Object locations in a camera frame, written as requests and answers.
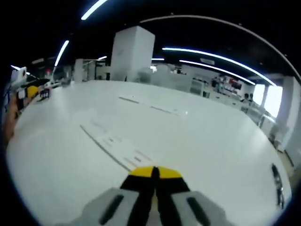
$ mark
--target ceiling light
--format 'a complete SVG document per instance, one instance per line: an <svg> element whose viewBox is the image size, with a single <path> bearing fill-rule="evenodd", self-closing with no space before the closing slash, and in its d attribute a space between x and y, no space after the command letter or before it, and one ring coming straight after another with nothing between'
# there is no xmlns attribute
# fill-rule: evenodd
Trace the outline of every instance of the ceiling light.
<svg viewBox="0 0 301 226"><path fill-rule="evenodd" d="M65 43L63 44L63 46L62 46L62 48L61 48L61 51L59 52L59 54L58 54L58 56L57 56L57 59L56 59L56 62L55 62L55 67L57 66L58 62L60 61L61 56L62 56L62 54L63 54L65 48L67 47L68 43L69 43L69 41L67 40L67 41L65 41Z"/></svg>
<svg viewBox="0 0 301 226"><path fill-rule="evenodd" d="M107 58L107 56L100 57L100 58L98 58L98 60L103 60L105 58Z"/></svg>
<svg viewBox="0 0 301 226"><path fill-rule="evenodd" d="M35 64L41 63L41 62L44 62L44 58L34 60L34 61L32 61L32 64L35 65Z"/></svg>
<svg viewBox="0 0 301 226"><path fill-rule="evenodd" d="M233 76L235 76L235 77L238 77L238 78L241 79L241 80L244 80L244 81L246 81L246 82L249 82L249 83L252 84L252 85L255 85L254 82L252 82L252 81L250 81L250 80L248 80L248 79L246 79L246 78L244 78L244 77L241 77L241 76L238 75L238 74L234 74L234 73L232 73L232 72L228 72L228 71L226 71L226 70L224 70L224 69L221 69L221 68L218 68L218 67L213 67L213 66L210 66L210 65L200 64L200 63L191 62L191 61L187 61L187 60L180 60L180 62L188 63L188 64L193 64L193 65L199 65L199 66L203 66L203 67L210 67L210 68L212 68L212 69L215 69L215 70L218 70L218 71L221 71L221 72L225 72L225 73L231 74L231 75L233 75Z"/></svg>
<svg viewBox="0 0 301 226"><path fill-rule="evenodd" d="M226 57L223 57L223 56L219 56L219 55L216 55L216 54L212 54L212 53L206 53L206 52L203 52L203 51L198 51L198 50L192 50L192 49L184 49L184 48L162 48L163 50L173 50L173 51L184 51L184 52L191 52L191 53L199 53L199 54L204 54L204 55L207 55L207 56L212 56L212 57L216 57L216 58L219 58L219 59L222 59L222 60L226 60L226 61L229 61L231 63L234 63L236 65L239 65L255 74L257 74L258 76L262 77L265 81L267 81L268 83L270 83L271 85L273 86L276 86L275 83L273 83L270 79L268 79L267 77L265 77L263 74L260 74L259 72L255 71L254 69L246 66L246 65L243 65L237 61L234 61L234 60L231 60L229 58L226 58Z"/></svg>
<svg viewBox="0 0 301 226"><path fill-rule="evenodd" d="M107 0L99 0L97 3L95 3L82 17L81 20L87 20L87 18L95 11L97 10L103 3L105 3Z"/></svg>

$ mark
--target white table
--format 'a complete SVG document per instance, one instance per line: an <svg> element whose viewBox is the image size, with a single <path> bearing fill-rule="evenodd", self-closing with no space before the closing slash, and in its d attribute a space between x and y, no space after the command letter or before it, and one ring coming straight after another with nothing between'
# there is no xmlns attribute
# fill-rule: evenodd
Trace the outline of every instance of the white table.
<svg viewBox="0 0 301 226"><path fill-rule="evenodd" d="M239 226L263 226L280 213L272 163L282 177L285 200L291 196L280 158L243 112L176 90L88 81L56 88L48 101L30 104L8 147L13 181L44 225L75 219L89 201L127 176L80 129L95 117L157 165L178 170L191 190L207 195Z"/></svg>

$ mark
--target black ceiling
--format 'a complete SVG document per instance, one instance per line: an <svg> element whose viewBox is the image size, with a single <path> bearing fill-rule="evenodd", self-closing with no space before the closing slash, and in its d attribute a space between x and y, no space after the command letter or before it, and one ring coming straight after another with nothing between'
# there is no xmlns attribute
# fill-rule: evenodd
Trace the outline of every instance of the black ceiling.
<svg viewBox="0 0 301 226"><path fill-rule="evenodd" d="M60 64L76 58L110 56L116 31L157 16L201 15L223 19L257 33L283 54L301 74L301 32L298 7L267 1L108 0L86 21L81 16L97 0L11 2L4 27L7 58L35 70L31 61L57 56L70 40ZM234 59L260 73L295 75L288 64L254 36L229 25L192 18L140 24L156 35L154 56L170 63L183 58L199 62L200 55L163 52L162 47L190 48ZM248 77L247 70L217 61L220 68Z"/></svg>

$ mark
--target white wall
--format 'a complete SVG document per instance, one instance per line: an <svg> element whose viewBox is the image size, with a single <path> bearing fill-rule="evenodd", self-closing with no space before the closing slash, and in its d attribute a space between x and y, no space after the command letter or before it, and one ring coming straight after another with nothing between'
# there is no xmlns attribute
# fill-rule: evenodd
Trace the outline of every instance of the white wall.
<svg viewBox="0 0 301 226"><path fill-rule="evenodd" d="M298 119L301 100L301 87L294 77L285 77L281 105L276 121L288 127L288 132L282 142L281 149L285 150L293 134Z"/></svg>
<svg viewBox="0 0 301 226"><path fill-rule="evenodd" d="M131 71L136 73L143 68L150 68L155 44L155 35L142 27L136 27L135 42L133 46L133 58Z"/></svg>
<svg viewBox="0 0 301 226"><path fill-rule="evenodd" d="M92 61L88 64L88 80L95 79L95 61Z"/></svg>
<svg viewBox="0 0 301 226"><path fill-rule="evenodd" d="M220 75L220 73L218 73L218 72L206 70L203 68L193 67L193 66L189 66L189 65L182 65L182 71L184 73L193 74L194 78L204 79L209 83L211 82L212 79L214 79L215 77L218 77ZM238 83L242 84L241 89L237 90L238 95L243 97L243 95L245 93L248 93L248 94L254 93L255 86L247 85L245 82L243 82L241 80L238 80Z"/></svg>
<svg viewBox="0 0 301 226"><path fill-rule="evenodd" d="M264 86L264 92L263 92L262 102L261 102L261 105L260 105L263 108L264 108L265 102L267 100L268 90L269 90L269 86Z"/></svg>
<svg viewBox="0 0 301 226"><path fill-rule="evenodd" d="M299 105L298 119L292 136L288 141L286 152L291 158L295 169L301 165L301 102Z"/></svg>
<svg viewBox="0 0 301 226"><path fill-rule="evenodd" d="M111 56L111 78L121 70L128 70L133 56L133 45L135 36L135 27L117 32L114 38L113 51Z"/></svg>
<svg viewBox="0 0 301 226"><path fill-rule="evenodd" d="M96 76L99 77L101 76L102 79L106 78L106 73L111 72L111 67L110 66L102 66L102 67L96 67Z"/></svg>
<svg viewBox="0 0 301 226"><path fill-rule="evenodd" d="M77 59L75 61L73 79L76 83L82 82L83 80L83 62L83 59Z"/></svg>

